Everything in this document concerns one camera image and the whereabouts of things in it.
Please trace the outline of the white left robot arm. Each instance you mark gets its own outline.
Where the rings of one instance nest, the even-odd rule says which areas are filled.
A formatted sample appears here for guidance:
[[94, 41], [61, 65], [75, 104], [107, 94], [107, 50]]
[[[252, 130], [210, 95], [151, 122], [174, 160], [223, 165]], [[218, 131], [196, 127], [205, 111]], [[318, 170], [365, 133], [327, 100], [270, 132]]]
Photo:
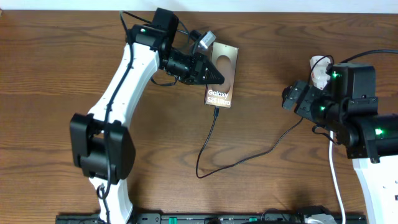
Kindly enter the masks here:
[[74, 114], [70, 139], [74, 165], [88, 177], [99, 200], [96, 223], [129, 223], [133, 205], [126, 179], [134, 165], [136, 150], [129, 133], [134, 110], [158, 70], [186, 85], [220, 85], [224, 76], [199, 52], [216, 39], [211, 32], [188, 32], [193, 40], [189, 53], [173, 47], [181, 25], [179, 18], [158, 8], [151, 21], [125, 27], [121, 63], [109, 86], [88, 114]]

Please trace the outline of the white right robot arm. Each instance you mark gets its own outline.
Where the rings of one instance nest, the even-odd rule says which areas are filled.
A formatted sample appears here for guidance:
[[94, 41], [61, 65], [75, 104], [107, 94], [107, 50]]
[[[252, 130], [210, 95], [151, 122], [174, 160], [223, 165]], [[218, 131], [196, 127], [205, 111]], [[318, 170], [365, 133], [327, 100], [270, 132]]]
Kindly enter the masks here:
[[376, 71], [338, 63], [323, 89], [297, 80], [282, 92], [282, 107], [336, 134], [353, 162], [369, 223], [397, 223], [397, 115], [379, 115]]

